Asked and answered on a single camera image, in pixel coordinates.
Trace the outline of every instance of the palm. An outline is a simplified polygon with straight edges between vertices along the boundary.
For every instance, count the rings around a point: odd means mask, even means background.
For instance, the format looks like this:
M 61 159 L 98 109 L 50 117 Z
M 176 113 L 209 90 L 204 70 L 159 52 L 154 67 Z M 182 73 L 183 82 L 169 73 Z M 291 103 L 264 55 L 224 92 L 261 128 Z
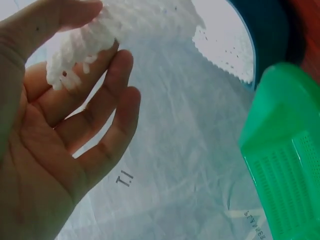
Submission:
M 0 222 L 5 223 L 0 226 L 0 236 L 3 239 L 54 239 L 84 194 L 110 171 L 129 144 L 138 113 L 132 114 L 128 108 L 137 108 L 135 105 L 140 99 L 136 90 L 127 88 L 132 67 L 127 52 L 122 52 L 123 66 L 119 65 L 120 56 L 118 60 L 114 58 L 104 81 L 107 88 L 96 93 L 87 110 L 65 119 L 83 103 L 109 65 L 112 54 L 101 55 L 94 63 L 95 71 L 88 76 L 87 81 L 91 83 L 72 94 L 66 89 L 64 93 L 54 92 L 44 83 L 40 85 L 46 89 L 34 94 L 28 90 L 31 85 L 28 81 L 36 78 L 36 70 L 43 63 L 27 72 L 0 168 L 0 209 L 4 211 Z M 97 105 L 101 97 L 110 104 Z M 119 113 L 116 112 L 115 123 L 101 143 L 74 159 L 72 153 L 94 136 L 116 107 Z

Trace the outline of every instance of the hand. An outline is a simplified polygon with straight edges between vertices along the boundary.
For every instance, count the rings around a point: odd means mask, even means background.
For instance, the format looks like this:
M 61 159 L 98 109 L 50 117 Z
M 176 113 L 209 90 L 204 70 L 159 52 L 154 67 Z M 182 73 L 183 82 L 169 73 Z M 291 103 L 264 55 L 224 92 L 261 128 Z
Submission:
M 133 57 L 118 45 L 74 71 L 83 84 L 54 91 L 46 63 L 25 70 L 30 55 L 57 31 L 81 27 L 100 2 L 39 0 L 0 22 L 0 239 L 53 240 L 82 197 L 119 161 L 138 122 L 140 93 L 128 86 Z M 69 117 L 107 71 L 85 110 Z M 91 139 L 116 109 L 102 140 Z

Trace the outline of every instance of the white surface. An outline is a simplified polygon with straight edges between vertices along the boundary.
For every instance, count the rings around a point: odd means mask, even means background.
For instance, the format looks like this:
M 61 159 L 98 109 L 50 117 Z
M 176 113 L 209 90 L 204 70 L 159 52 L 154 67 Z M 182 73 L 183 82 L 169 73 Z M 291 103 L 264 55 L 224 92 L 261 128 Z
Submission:
M 12 6 L 5 14 L 17 10 L 12 1 L 2 0 L 1 9 Z M 29 3 L 21 1 L 19 7 Z M 149 37 L 122 47 L 135 59 L 130 85 L 142 94 L 136 135 L 57 240 L 259 240 L 258 231 L 271 240 L 237 147 L 252 96 L 191 39 L 164 43 Z M 42 47 L 28 65 L 45 59 Z M 78 154 L 98 142 L 109 124 Z M 116 183 L 118 176 L 130 180 L 129 187 Z

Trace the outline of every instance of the finger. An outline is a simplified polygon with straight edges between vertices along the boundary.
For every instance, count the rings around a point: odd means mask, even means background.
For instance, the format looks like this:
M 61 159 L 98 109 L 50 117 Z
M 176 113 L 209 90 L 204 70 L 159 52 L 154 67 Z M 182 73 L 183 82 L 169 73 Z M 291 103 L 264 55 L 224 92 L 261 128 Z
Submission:
M 55 127 L 58 123 L 69 116 L 74 110 L 80 107 L 89 96 L 90 92 L 108 69 L 113 57 L 118 50 L 116 43 L 112 48 L 102 51 L 97 60 L 90 65 L 90 73 L 85 74 L 81 64 L 77 64 L 73 71 L 81 79 L 81 84 L 71 90 L 63 87 L 61 90 L 52 88 L 32 103 L 39 111 L 42 112 L 47 123 Z
M 101 141 L 77 158 L 86 174 L 88 191 L 123 156 L 137 129 L 140 100 L 140 92 L 134 87 L 128 87 L 121 95 L 113 122 Z
M 106 123 L 128 86 L 132 67 L 131 53 L 126 50 L 119 51 L 108 69 L 101 88 L 86 108 L 62 121 L 55 128 L 71 154 L 94 137 Z
M 28 102 L 34 102 L 52 86 L 45 80 L 46 62 L 40 62 L 28 67 L 24 74 L 24 89 Z
M 0 44 L 26 62 L 56 32 L 84 26 L 102 7 L 96 0 L 38 0 L 0 22 Z

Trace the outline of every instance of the white crochet fabric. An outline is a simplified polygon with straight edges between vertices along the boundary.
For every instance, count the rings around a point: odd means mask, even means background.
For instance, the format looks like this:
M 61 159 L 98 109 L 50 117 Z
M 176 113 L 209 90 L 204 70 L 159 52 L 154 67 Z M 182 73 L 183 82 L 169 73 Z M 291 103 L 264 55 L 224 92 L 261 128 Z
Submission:
M 226 0 L 104 0 L 99 16 L 82 28 L 54 37 L 47 60 L 47 82 L 53 89 L 81 84 L 72 71 L 78 63 L 85 73 L 97 53 L 115 39 L 158 35 L 192 38 L 195 47 L 214 65 L 245 83 L 253 80 L 253 49 L 247 30 Z
M 197 27 L 196 48 L 214 65 L 250 84 L 254 52 L 238 13 L 226 0 L 193 0 L 193 4 L 206 27 Z
M 121 43 L 132 35 L 192 38 L 197 26 L 204 27 L 191 0 L 105 0 L 104 3 L 96 19 L 60 34 L 60 44 L 49 47 L 53 53 L 47 61 L 47 82 L 53 89 L 58 90 L 62 85 L 70 89 L 81 84 L 72 67 L 82 63 L 83 71 L 88 73 L 97 53 L 109 49 L 115 39 Z

